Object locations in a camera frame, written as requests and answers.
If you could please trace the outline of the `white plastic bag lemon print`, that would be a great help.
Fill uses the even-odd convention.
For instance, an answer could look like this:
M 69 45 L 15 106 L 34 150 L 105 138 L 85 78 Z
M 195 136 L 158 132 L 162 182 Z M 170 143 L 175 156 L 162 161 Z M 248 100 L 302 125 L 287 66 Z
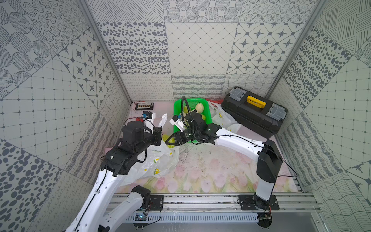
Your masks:
M 179 162 L 179 147 L 167 146 L 162 140 L 160 146 L 150 146 L 138 158 L 146 159 L 143 163 L 135 163 L 121 181 L 120 186 L 136 182 L 138 179 L 161 178 L 173 171 Z

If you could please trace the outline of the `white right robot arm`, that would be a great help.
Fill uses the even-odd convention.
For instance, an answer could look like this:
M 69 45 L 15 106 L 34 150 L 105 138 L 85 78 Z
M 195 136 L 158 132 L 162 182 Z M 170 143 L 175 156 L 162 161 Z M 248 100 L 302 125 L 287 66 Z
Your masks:
M 197 144 L 213 144 L 237 151 L 257 163 L 256 173 L 259 177 L 258 186 L 253 196 L 253 204 L 257 209 L 268 210 L 272 193 L 283 163 L 276 143 L 270 139 L 265 142 L 247 139 L 217 125 L 191 126 L 183 131 L 173 133 L 166 145 L 180 146 L 188 142 Z

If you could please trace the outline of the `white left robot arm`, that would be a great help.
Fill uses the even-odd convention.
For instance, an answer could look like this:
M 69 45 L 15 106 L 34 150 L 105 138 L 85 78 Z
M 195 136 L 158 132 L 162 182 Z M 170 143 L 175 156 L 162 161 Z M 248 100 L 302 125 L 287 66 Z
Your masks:
M 136 186 L 129 196 L 110 213 L 105 211 L 138 156 L 151 145 L 161 145 L 161 127 L 153 119 L 135 119 L 122 128 L 123 136 L 106 153 L 96 184 L 80 212 L 67 228 L 68 232 L 114 232 L 135 211 L 150 206 L 150 190 Z

